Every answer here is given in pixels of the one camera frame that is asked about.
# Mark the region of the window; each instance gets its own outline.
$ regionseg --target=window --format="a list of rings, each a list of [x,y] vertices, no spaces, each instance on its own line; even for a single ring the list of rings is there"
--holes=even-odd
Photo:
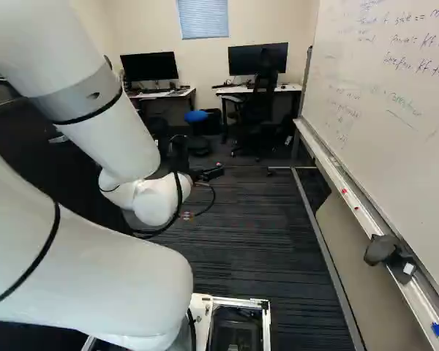
[[[177,0],[182,39],[229,37],[228,0]]]

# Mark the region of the wall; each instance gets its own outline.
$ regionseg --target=wall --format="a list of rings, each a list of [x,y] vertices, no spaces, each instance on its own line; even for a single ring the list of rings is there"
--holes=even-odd
[[[107,55],[112,62],[119,62],[119,54],[114,45],[113,29],[102,1],[70,0],[70,5],[76,11],[99,52]]]
[[[228,46],[289,42],[287,73],[279,81],[301,82],[318,3],[230,0],[229,38],[182,40],[176,0],[100,1],[113,30],[115,50],[120,54],[174,51],[179,82],[197,88],[198,108],[220,107],[211,86],[229,78]]]

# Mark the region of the black monitor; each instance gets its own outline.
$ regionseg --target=black monitor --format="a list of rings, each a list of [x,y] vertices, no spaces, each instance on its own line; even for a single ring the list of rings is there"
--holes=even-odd
[[[168,80],[178,79],[174,52],[168,53],[137,53],[121,55],[127,79],[137,80]]]
[[[254,75],[260,71],[260,55],[263,49],[269,51],[272,65],[279,73],[286,72],[288,43],[232,46],[228,48],[229,74]]]

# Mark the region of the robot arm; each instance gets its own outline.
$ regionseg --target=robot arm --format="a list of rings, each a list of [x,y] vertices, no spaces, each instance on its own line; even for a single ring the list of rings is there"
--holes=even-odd
[[[174,175],[145,180],[160,166],[157,147],[67,0],[0,0],[0,73],[102,166],[107,198],[147,224],[169,220]],[[185,200],[191,179],[179,180]],[[0,159],[0,320],[163,351],[191,293],[180,254],[87,222]]]
[[[66,1],[0,0],[0,73],[71,141],[99,163],[100,189],[152,226],[176,210],[173,174],[104,57]],[[179,175],[182,201],[191,180]]]

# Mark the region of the black band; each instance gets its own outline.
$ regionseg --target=black band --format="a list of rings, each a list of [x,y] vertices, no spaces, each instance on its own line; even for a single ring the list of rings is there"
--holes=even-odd
[[[32,264],[24,271],[23,274],[18,278],[18,280],[13,283],[11,287],[6,289],[2,294],[0,294],[0,303],[13,294],[21,285],[24,283],[29,276],[34,272],[34,270],[37,268],[37,266],[42,262],[45,255],[48,253],[50,247],[52,246],[53,239],[56,237],[57,231],[59,230],[59,224],[60,224],[60,207],[59,204],[54,201],[53,203],[54,207],[54,218],[53,218],[53,224],[52,229],[50,229],[49,236],[47,240],[44,243],[44,246],[41,248],[40,253],[37,255],[37,257],[34,259]]]
[[[114,189],[111,189],[111,190],[102,190],[100,187],[100,191],[101,192],[115,192],[119,187],[120,187],[120,185],[116,186]]]
[[[86,121],[87,119],[96,117],[96,116],[100,115],[101,113],[109,110],[111,107],[113,107],[116,104],[116,102],[118,102],[118,100],[122,96],[123,92],[124,92],[124,89],[122,87],[120,87],[119,92],[111,101],[109,101],[107,104],[102,106],[100,109],[95,110],[94,112],[88,113],[87,115],[84,115],[81,117],[70,119],[69,121],[52,121],[52,124],[55,124],[56,126],[67,126],[69,124],[80,123],[80,122]]]

